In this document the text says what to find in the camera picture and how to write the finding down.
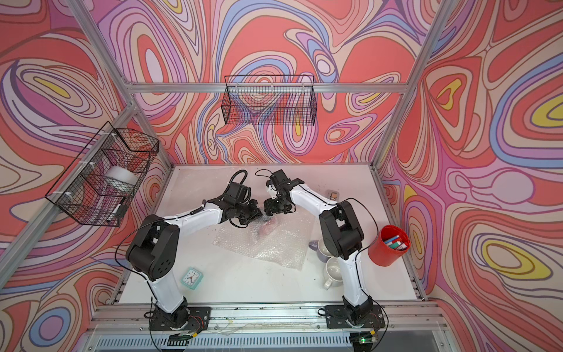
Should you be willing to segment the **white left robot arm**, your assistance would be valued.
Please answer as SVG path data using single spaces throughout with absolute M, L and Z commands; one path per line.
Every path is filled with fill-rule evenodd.
M 261 216 L 252 190 L 231 182 L 223 194 L 203 202 L 199 208 L 168 217 L 146 217 L 127 249 L 126 260 L 148 283 L 157 307 L 173 315 L 186 305 L 172 273 L 180 236 L 235 220 L 239 228 L 245 228 Z

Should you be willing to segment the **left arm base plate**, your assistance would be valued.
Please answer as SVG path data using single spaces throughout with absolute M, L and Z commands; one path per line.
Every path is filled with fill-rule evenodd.
M 145 312 L 151 331 L 191 331 L 200 333 L 209 327 L 210 307 L 180 307 L 174 313 L 166 313 L 158 307 Z

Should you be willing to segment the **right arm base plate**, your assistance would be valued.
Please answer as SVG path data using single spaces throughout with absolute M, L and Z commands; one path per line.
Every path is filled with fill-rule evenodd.
M 379 306 L 354 309 L 345 305 L 326 305 L 318 310 L 328 329 L 374 329 L 386 327 L 385 315 Z

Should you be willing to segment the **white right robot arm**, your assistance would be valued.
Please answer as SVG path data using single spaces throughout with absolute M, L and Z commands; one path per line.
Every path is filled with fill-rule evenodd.
M 264 202 L 268 216 L 303 208 L 318 217 L 323 243 L 337 259 L 342 274 L 344 305 L 354 310 L 371 307 L 373 300 L 362 287 L 358 264 L 364 231 L 353 206 L 346 200 L 337 202 L 322 196 L 303 180 L 290 179 L 283 170 L 268 176 L 266 189 L 270 195 Z

